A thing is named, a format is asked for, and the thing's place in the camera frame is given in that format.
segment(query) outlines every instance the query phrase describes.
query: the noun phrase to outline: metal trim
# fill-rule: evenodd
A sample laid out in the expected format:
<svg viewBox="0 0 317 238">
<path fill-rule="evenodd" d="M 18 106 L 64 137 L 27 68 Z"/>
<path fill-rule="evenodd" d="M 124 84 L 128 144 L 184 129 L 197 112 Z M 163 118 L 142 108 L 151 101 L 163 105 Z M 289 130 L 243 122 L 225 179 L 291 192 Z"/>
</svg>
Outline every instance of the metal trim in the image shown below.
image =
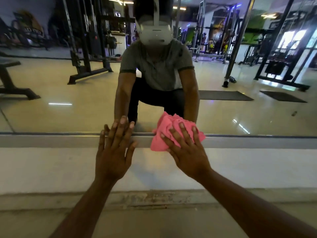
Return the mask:
<svg viewBox="0 0 317 238">
<path fill-rule="evenodd" d="M 150 148 L 152 133 L 134 133 L 138 148 Z M 0 132 L 0 148 L 96 148 L 98 133 Z M 205 148 L 317 149 L 317 137 L 206 135 Z"/>
</svg>

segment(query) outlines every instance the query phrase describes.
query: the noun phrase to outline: exercise mat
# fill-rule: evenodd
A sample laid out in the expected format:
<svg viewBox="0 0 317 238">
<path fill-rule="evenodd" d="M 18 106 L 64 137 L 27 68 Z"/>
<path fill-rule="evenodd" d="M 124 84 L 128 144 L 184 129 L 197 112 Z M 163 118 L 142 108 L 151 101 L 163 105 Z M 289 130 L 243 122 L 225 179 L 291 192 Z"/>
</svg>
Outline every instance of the exercise mat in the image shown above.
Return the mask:
<svg viewBox="0 0 317 238">
<path fill-rule="evenodd" d="M 297 103 L 307 103 L 304 100 L 296 98 L 290 94 L 283 93 L 283 92 L 274 92 L 274 91 L 260 91 L 271 98 L 278 100 L 278 101 L 285 101 L 285 102 L 297 102 Z"/>
<path fill-rule="evenodd" d="M 252 98 L 240 93 L 239 91 L 200 90 L 199 95 L 200 95 L 200 99 L 207 99 L 207 100 L 253 101 Z"/>
</svg>

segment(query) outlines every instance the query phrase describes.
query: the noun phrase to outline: pink towel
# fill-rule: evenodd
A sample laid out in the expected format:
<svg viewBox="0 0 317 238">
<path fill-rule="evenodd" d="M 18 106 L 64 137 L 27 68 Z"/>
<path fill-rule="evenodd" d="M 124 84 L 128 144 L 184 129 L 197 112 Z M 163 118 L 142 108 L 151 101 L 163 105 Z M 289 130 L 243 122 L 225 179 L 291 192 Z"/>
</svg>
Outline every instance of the pink towel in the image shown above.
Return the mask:
<svg viewBox="0 0 317 238">
<path fill-rule="evenodd" d="M 184 120 L 180 116 L 174 114 L 174 116 L 169 115 L 167 112 L 164 112 L 162 116 L 160 117 L 157 125 L 157 129 L 153 130 L 153 133 L 155 133 L 155 136 L 152 140 L 151 144 L 151 150 L 152 151 L 166 151 L 168 149 L 168 146 L 165 144 L 165 142 L 161 138 L 161 133 L 163 133 L 166 137 L 168 137 L 170 140 L 172 140 L 177 146 L 180 147 L 179 143 L 174 139 L 170 132 L 170 128 L 174 127 L 174 129 L 180 133 L 180 135 L 183 137 L 182 131 L 179 127 L 179 124 L 183 123 L 185 125 L 185 128 L 190 135 L 190 137 L 193 140 L 193 131 L 192 128 L 196 127 L 196 124 L 194 122 Z M 203 141 L 206 136 L 203 132 L 200 132 L 198 129 L 198 135 L 199 140 Z"/>
</svg>

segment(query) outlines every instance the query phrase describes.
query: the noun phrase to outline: white vr headset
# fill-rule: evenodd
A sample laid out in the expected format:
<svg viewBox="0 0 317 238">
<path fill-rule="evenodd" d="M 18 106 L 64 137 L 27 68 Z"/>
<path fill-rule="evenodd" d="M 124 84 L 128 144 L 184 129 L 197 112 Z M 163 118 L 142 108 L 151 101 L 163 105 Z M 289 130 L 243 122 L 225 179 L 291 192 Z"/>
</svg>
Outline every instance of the white vr headset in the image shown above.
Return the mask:
<svg viewBox="0 0 317 238">
<path fill-rule="evenodd" d="M 141 42 L 144 45 L 168 45 L 173 39 L 173 29 L 171 24 L 159 20 L 159 0 L 154 0 L 153 21 L 145 21 L 139 24 L 135 21 L 135 26 Z"/>
</svg>

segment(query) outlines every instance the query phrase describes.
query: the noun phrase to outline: person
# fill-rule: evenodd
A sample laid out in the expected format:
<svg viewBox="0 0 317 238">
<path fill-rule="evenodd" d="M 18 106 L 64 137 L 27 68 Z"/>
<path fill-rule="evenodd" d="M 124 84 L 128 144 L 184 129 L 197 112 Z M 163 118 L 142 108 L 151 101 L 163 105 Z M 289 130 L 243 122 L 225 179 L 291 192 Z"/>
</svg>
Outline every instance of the person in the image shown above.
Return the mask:
<svg viewBox="0 0 317 238">
<path fill-rule="evenodd" d="M 115 120 L 111 129 L 105 125 L 100 133 L 96 155 L 95 179 L 50 238 L 91 237 L 107 197 L 118 180 L 123 178 L 132 163 L 136 142 L 129 145 L 134 122 L 128 123 L 123 116 Z M 182 135 L 174 128 L 171 133 L 180 144 L 176 146 L 161 135 L 168 145 L 177 167 L 196 180 L 214 196 L 230 213 L 249 237 L 317 237 L 317 230 L 297 218 L 278 209 L 267 201 L 248 192 L 241 186 L 221 176 L 212 169 L 197 129 L 193 128 L 193 140 L 184 124 L 180 123 Z"/>
<path fill-rule="evenodd" d="M 137 122 L 139 101 L 196 122 L 198 86 L 188 48 L 173 39 L 173 0 L 134 0 L 139 39 L 123 53 L 114 117 Z M 142 73 L 136 77 L 136 70 Z"/>
</svg>

